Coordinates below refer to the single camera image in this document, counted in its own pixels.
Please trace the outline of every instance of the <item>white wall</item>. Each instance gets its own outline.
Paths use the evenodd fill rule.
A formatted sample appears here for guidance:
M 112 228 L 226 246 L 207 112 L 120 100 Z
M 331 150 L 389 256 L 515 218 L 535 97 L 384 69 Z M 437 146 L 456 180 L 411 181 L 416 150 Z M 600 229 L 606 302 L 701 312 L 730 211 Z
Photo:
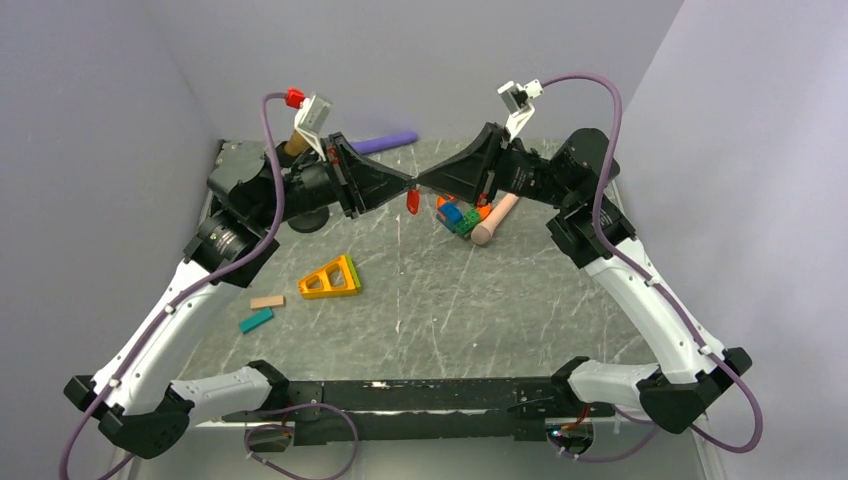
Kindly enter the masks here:
M 215 137 L 135 0 L 8 0 L 0 18 L 0 477 L 50 479 L 80 416 L 62 388 L 163 291 Z M 91 427 L 72 477 L 111 452 Z
M 687 0 L 627 109 L 621 186 L 693 313 L 754 360 L 734 479 L 845 478 L 848 4 Z M 738 393 L 711 410 L 737 444 Z
M 290 85 L 326 94 L 325 132 L 352 136 L 474 136 L 506 120 L 504 82 L 576 69 L 605 73 L 629 100 L 681 3 L 144 0 L 218 133 L 243 139 L 261 137 L 257 98 Z M 554 96 L 568 108 L 542 109 L 527 136 L 607 119 L 603 91 Z

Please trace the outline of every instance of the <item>purple stick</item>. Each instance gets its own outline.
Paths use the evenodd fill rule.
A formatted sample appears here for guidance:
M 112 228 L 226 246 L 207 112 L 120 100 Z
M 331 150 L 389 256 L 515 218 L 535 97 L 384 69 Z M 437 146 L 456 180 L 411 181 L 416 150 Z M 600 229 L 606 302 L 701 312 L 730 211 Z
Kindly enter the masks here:
M 415 132 L 401 132 L 385 137 L 373 138 L 362 142 L 351 142 L 351 146 L 362 155 L 377 153 L 390 148 L 400 147 L 418 140 Z

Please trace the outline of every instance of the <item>orange triangle toy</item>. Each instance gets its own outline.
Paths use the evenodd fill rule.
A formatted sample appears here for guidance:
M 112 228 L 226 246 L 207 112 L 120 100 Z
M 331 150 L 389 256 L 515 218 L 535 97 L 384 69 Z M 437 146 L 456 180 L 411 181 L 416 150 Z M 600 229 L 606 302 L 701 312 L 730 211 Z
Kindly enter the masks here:
M 334 286 L 330 281 L 330 275 L 335 272 L 341 273 L 342 285 Z M 344 254 L 323 267 L 315 270 L 297 282 L 297 289 L 303 298 L 312 300 L 316 298 L 343 297 L 356 295 L 362 291 L 359 276 L 353 267 L 350 255 Z

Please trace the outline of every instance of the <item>red cap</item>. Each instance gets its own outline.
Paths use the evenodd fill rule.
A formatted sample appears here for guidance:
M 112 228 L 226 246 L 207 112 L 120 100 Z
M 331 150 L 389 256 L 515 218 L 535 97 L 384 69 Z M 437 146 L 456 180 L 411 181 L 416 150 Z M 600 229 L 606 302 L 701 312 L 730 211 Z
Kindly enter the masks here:
M 300 108 L 305 99 L 306 95 L 294 87 L 290 87 L 286 92 L 286 105 L 292 108 Z
M 409 213 L 415 215 L 418 213 L 418 203 L 421 200 L 421 194 L 418 193 L 418 190 L 412 189 L 406 192 L 406 209 L 409 210 Z

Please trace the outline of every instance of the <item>table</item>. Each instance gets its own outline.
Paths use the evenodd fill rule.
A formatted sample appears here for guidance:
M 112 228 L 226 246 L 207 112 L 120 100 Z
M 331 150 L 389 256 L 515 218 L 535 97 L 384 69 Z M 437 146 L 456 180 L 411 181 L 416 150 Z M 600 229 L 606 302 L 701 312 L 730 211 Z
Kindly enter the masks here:
M 421 141 L 372 158 L 414 175 L 470 140 Z M 560 143 L 525 141 L 545 157 Z M 261 142 L 227 142 L 219 162 L 262 153 Z M 336 204 L 329 223 L 313 234 L 284 225 L 278 251 L 250 288 L 208 320 L 209 333 L 180 378 L 257 359 L 292 380 L 547 376 L 576 355 L 654 361 L 613 299 L 550 239 L 551 207 L 520 201 L 492 241 L 478 247 L 436 220 L 435 200 L 422 195 L 412 216 L 402 196 L 356 220 Z M 297 281 L 343 253 L 351 255 L 363 291 L 303 299 Z M 275 294 L 286 296 L 286 306 L 242 334 L 238 323 L 251 315 L 250 298 Z

